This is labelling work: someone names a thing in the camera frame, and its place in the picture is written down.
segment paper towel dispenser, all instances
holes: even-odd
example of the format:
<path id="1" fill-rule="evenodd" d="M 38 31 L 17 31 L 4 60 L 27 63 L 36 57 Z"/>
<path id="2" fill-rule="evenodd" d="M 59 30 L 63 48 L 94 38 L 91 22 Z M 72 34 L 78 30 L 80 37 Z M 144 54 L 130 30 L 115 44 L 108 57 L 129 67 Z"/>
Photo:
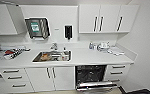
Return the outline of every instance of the paper towel dispenser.
<path id="1" fill-rule="evenodd" d="M 48 20 L 46 18 L 25 19 L 30 38 L 44 38 L 50 36 Z"/>

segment stainless steel sink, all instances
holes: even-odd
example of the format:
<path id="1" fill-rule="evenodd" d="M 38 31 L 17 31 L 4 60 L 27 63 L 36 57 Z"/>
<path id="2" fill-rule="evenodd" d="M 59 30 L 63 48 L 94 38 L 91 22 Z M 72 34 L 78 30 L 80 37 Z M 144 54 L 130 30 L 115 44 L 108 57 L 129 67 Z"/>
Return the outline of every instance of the stainless steel sink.
<path id="1" fill-rule="evenodd" d="M 45 61 L 69 61 L 71 59 L 71 51 L 51 51 L 40 52 L 33 62 L 45 62 Z"/>

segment black soap dispenser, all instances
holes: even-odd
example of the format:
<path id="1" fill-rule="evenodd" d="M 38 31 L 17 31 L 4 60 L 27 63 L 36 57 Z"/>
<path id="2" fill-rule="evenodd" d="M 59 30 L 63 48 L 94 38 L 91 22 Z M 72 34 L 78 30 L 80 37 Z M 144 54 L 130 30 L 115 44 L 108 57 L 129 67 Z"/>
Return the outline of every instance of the black soap dispenser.
<path id="1" fill-rule="evenodd" d="M 65 26 L 65 38 L 67 38 L 68 40 L 72 38 L 72 26 L 70 25 Z"/>

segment cabinet door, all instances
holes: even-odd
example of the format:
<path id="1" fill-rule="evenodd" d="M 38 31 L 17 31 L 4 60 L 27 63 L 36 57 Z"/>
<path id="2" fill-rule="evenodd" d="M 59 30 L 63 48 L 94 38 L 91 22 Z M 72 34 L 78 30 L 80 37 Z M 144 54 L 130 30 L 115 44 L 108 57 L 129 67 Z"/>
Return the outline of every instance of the cabinet door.
<path id="1" fill-rule="evenodd" d="M 119 5 L 101 5 L 98 31 L 99 33 L 114 32 L 119 14 Z"/>
<path id="2" fill-rule="evenodd" d="M 0 5 L 0 34 L 14 33 L 15 28 L 6 5 Z"/>
<path id="3" fill-rule="evenodd" d="M 79 33 L 96 33 L 100 5 L 79 6 Z"/>
<path id="4" fill-rule="evenodd" d="M 52 70 L 56 90 L 75 89 L 75 67 L 54 67 Z"/>
<path id="5" fill-rule="evenodd" d="M 26 72 L 35 92 L 55 90 L 51 68 L 26 68 Z"/>
<path id="6" fill-rule="evenodd" d="M 118 32 L 130 32 L 136 17 L 139 5 L 122 5 L 118 16 L 116 30 Z"/>

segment floor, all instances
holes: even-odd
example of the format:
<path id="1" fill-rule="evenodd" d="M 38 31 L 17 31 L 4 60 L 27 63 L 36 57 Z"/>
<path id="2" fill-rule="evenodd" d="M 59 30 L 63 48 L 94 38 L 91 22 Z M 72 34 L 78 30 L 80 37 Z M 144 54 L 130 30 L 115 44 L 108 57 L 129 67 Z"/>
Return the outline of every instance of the floor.
<path id="1" fill-rule="evenodd" d="M 22 93 L 22 94 L 122 94 L 120 89 L 116 88 L 111 90 L 111 92 L 78 92 L 76 90 L 69 90 L 69 91 L 50 91 L 50 92 L 37 92 L 37 93 Z"/>

